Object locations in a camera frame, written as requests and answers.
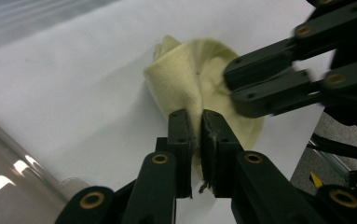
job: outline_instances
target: table surface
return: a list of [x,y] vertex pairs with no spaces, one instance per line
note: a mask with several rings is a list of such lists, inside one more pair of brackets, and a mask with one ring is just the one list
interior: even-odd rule
[[[311,11],[294,0],[0,1],[0,126],[57,179],[120,189],[167,136],[143,76],[164,35],[212,37],[242,55],[289,37]],[[317,79],[329,61],[296,66]],[[290,178],[322,111],[266,117],[254,150]],[[229,200],[178,200],[177,223],[222,221],[234,223]]]

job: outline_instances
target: floor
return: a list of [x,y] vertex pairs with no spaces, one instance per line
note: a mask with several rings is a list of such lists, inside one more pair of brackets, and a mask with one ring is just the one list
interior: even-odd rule
[[[331,140],[357,146],[357,127],[345,126],[323,113],[315,133]],[[339,157],[351,170],[357,170],[357,160]],[[347,182],[326,161],[312,149],[307,148],[297,165],[291,178],[291,183],[310,194],[315,194],[316,187],[309,180],[309,173],[313,172],[324,184],[347,186]]]

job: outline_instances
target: crumpled cloth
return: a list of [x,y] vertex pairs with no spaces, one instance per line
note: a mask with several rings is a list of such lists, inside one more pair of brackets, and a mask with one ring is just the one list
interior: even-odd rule
[[[242,147],[251,149],[262,130],[263,118],[238,114],[223,78],[226,66],[237,57],[217,40],[200,38],[180,43],[165,36],[156,46],[155,60],[144,70],[147,87],[164,118],[185,109],[200,144],[202,111],[216,111],[224,116]],[[199,153],[195,155],[194,161],[199,163]]]

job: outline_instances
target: yellow cloth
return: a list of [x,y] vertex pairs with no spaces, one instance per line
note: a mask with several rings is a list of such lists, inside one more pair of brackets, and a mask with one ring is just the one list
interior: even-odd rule
[[263,118],[248,119],[238,114],[230,100],[223,72],[238,55],[219,41],[202,38],[180,43],[165,36],[157,45],[155,60],[144,71],[150,90],[161,113],[185,109],[193,131],[200,139],[203,109],[224,116],[244,149],[251,149],[263,126]]

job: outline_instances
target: cloth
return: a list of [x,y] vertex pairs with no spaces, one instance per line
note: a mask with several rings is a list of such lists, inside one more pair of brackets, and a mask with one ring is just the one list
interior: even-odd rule
[[[185,109],[198,143],[201,114],[209,109],[222,114],[244,149],[251,149],[263,126],[263,118],[248,119],[238,114],[229,98],[223,72],[238,55],[210,38],[180,43],[165,36],[156,46],[155,60],[144,76],[158,108],[168,118],[171,112]],[[199,153],[195,153],[199,163]]]

